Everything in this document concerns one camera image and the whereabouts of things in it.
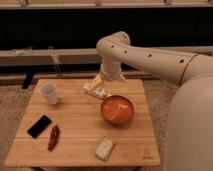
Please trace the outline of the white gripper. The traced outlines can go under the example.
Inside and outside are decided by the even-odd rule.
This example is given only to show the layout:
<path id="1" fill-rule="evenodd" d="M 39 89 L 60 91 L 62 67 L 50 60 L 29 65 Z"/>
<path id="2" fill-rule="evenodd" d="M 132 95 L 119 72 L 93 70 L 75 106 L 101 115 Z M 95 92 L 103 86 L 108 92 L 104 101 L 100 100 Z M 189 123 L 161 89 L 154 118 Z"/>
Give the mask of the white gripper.
<path id="1" fill-rule="evenodd" d="M 121 75 L 121 63 L 103 60 L 100 68 L 100 74 L 97 74 L 92 80 L 92 87 L 101 86 L 103 84 L 103 80 L 113 81 L 119 77 L 121 82 L 126 82 L 125 77 Z"/>

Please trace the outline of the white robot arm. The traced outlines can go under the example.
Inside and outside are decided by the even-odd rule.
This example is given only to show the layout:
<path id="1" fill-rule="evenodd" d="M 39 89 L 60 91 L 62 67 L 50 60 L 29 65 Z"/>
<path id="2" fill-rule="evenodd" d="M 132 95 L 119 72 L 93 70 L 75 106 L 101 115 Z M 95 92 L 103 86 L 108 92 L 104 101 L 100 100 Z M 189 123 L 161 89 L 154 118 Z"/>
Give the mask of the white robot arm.
<path id="1" fill-rule="evenodd" d="M 100 39 L 96 51 L 104 80 L 119 78 L 127 64 L 179 86 L 169 109 L 165 171 L 213 171 L 213 57 L 133 47 L 123 31 Z"/>

